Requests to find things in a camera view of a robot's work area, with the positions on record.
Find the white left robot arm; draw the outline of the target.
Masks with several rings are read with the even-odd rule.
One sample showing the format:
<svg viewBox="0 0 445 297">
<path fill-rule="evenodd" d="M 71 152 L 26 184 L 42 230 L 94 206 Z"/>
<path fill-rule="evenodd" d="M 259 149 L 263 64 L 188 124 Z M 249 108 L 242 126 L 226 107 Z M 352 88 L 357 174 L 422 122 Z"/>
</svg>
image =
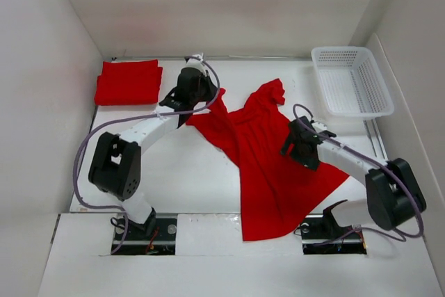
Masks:
<svg viewBox="0 0 445 297">
<path fill-rule="evenodd" d="M 138 190 L 142 155 L 159 139 L 184 125 L 197 104 L 213 101 L 217 89 L 203 65 L 186 65 L 179 73 L 177 85 L 154 109 L 153 118 L 119 134 L 106 131 L 97 141 L 88 181 L 116 197 L 129 224 L 145 236 L 154 231 L 156 214 Z"/>
</svg>

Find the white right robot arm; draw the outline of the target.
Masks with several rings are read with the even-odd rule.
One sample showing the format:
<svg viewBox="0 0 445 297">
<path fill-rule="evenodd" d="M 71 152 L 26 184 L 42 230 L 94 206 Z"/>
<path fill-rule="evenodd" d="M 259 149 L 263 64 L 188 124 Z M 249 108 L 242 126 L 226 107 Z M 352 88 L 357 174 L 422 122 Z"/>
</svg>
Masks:
<svg viewBox="0 0 445 297">
<path fill-rule="evenodd" d="M 410 164 L 401 158 L 378 160 L 335 139 L 336 134 L 316 131 L 316 122 L 302 116 L 288 123 L 289 134 L 280 151 L 309 170 L 332 166 L 366 189 L 366 208 L 383 230 L 409 238 L 424 234 L 422 213 L 427 204 Z"/>
</svg>

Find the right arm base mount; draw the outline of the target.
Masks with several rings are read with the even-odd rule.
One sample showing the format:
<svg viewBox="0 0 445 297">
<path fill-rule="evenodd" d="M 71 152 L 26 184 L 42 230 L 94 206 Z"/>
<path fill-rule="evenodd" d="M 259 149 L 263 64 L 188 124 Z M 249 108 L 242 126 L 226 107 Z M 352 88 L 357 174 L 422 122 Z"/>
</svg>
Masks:
<svg viewBox="0 0 445 297">
<path fill-rule="evenodd" d="M 341 227 L 334 219 L 332 210 L 346 200 L 336 202 L 321 214 L 308 215 L 293 233 L 301 238 L 304 255 L 366 255 L 367 250 L 361 232 L 353 232 L 351 225 Z"/>
</svg>

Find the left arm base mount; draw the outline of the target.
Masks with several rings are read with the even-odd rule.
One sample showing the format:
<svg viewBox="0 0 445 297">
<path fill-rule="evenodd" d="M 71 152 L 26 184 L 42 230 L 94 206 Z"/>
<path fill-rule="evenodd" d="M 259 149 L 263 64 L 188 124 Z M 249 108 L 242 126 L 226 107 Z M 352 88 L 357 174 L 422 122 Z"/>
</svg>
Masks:
<svg viewBox="0 0 445 297">
<path fill-rule="evenodd" d="M 149 234 L 130 225 L 124 236 L 124 218 L 112 217 L 110 223 L 114 228 L 111 250 L 122 245 L 114 255 L 122 256 L 170 256 L 175 255 L 178 214 L 157 214 L 148 228 Z"/>
</svg>

